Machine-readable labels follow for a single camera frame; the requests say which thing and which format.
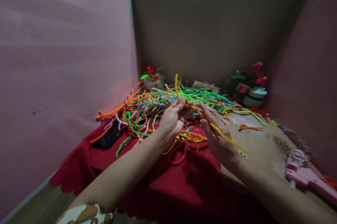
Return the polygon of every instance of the patterned sleeve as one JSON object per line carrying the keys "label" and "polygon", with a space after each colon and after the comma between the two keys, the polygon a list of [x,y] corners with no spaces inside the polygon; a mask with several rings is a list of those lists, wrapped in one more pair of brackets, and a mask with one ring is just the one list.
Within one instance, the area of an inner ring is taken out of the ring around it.
{"label": "patterned sleeve", "polygon": [[112,213],[102,213],[99,206],[83,205],[67,210],[56,224],[111,224]]}

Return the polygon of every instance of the pink hot glue gun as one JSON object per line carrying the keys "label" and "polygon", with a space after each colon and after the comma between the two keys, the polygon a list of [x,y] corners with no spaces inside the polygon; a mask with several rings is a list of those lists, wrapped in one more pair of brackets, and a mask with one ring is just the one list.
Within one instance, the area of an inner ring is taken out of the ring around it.
{"label": "pink hot glue gun", "polygon": [[302,187],[309,185],[328,201],[330,201],[333,205],[337,206],[337,192],[327,186],[312,171],[312,169],[308,167],[308,157],[302,150],[295,149],[291,152],[287,161],[285,175],[290,179],[290,183],[292,184],[293,188],[295,187],[293,181]]}

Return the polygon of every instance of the floor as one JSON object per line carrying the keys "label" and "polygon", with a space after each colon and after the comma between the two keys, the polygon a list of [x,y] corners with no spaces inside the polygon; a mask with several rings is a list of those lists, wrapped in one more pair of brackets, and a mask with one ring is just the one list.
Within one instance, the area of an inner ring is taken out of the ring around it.
{"label": "floor", "polygon": [[[52,224],[67,209],[75,196],[72,192],[63,193],[60,187],[46,185],[24,207],[22,207],[7,224]],[[150,224],[144,220],[130,218],[127,214],[119,214],[116,211],[114,224]]]}

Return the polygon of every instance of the white jar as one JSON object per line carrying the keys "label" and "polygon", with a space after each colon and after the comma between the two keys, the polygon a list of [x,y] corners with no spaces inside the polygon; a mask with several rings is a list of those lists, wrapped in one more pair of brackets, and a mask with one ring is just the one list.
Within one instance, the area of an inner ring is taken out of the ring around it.
{"label": "white jar", "polygon": [[267,95],[265,88],[263,87],[254,87],[250,89],[249,92],[245,95],[242,103],[248,107],[260,108],[264,102],[264,97]]}

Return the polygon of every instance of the cardboard wall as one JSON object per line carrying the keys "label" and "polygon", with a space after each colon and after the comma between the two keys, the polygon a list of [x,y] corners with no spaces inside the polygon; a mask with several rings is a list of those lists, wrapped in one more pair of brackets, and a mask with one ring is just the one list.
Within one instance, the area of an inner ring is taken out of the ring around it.
{"label": "cardboard wall", "polygon": [[308,0],[269,71],[268,108],[337,181],[336,0]]}
{"label": "cardboard wall", "polygon": [[133,0],[141,60],[221,86],[274,56],[305,0]]}
{"label": "cardboard wall", "polygon": [[127,0],[0,0],[0,219],[138,82]]}

